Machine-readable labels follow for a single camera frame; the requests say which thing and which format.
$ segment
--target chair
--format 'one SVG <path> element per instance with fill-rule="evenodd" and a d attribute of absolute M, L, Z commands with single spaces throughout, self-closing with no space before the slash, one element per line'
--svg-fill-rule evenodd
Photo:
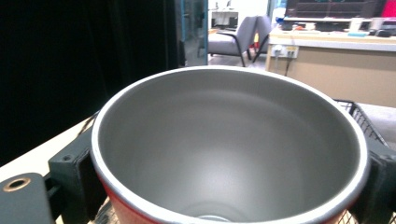
<path fill-rule="evenodd" d="M 259 49 L 256 52 L 256 56 L 253 59 L 255 63 L 261 53 L 267 53 L 268 49 L 268 38 L 272 30 L 271 20 L 267 16 L 257 17 L 257 32 L 259 34 Z"/>
<path fill-rule="evenodd" d="M 245 67 L 243 53 L 246 51 L 251 60 L 248 47 L 253 43 L 257 17 L 245 17 L 235 32 L 217 32 L 209 35 L 207 41 L 207 53 L 239 56 Z"/>

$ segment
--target gray bowl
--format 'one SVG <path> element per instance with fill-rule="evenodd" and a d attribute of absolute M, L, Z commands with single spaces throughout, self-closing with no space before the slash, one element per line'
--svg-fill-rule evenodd
<path fill-rule="evenodd" d="M 111 194 L 161 223 L 325 222 L 368 175 L 361 129 L 331 98 L 222 66 L 119 92 L 93 125 L 92 158 Z"/>

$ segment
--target floor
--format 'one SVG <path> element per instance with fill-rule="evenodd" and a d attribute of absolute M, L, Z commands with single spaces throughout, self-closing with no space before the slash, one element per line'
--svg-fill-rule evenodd
<path fill-rule="evenodd" d="M 254 57 L 255 54 L 253 50 L 251 52 L 252 57 Z M 247 68 L 265 71 L 265 55 L 261 55 L 255 63 L 248 60 L 246 53 L 244 59 Z M 208 64 L 242 67 L 241 59 L 236 56 L 208 55 Z M 364 104 L 360 104 L 360 106 L 381 136 L 385 139 L 389 148 L 396 150 L 396 108 Z"/>

